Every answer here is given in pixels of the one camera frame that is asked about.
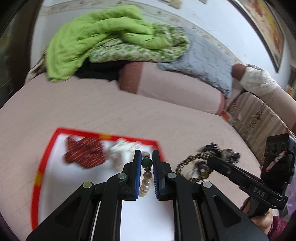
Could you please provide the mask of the person right hand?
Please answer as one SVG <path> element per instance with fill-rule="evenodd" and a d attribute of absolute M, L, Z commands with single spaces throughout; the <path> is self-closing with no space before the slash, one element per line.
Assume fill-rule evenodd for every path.
<path fill-rule="evenodd" d="M 249 200 L 249 198 L 247 198 L 243 202 L 243 205 L 241 206 L 241 209 L 240 210 L 244 214 L 247 215 L 248 214 L 248 211 L 250 210 L 250 206 L 251 206 L 250 200 Z M 262 216 L 253 217 L 253 218 L 251 218 L 251 220 L 265 234 L 268 234 L 269 231 L 270 231 L 270 229 L 271 229 L 271 227 L 272 227 L 272 224 L 273 224 L 273 210 L 272 209 L 269 209 L 266 214 L 264 214 Z"/>

